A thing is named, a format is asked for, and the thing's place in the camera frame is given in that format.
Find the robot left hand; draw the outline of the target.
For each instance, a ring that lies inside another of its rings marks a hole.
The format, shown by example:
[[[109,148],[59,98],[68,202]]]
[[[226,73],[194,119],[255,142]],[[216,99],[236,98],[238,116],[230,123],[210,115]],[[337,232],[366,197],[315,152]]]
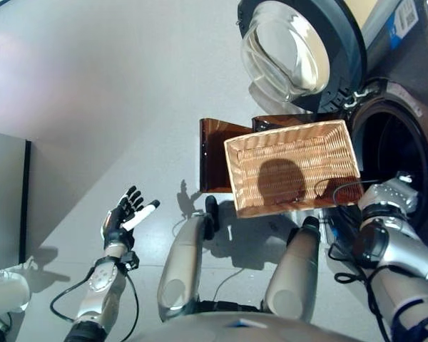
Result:
[[[134,229],[160,206],[158,200],[143,205],[141,191],[134,185],[119,199],[118,204],[108,211],[101,226],[103,248],[122,244],[131,250],[135,244]]]

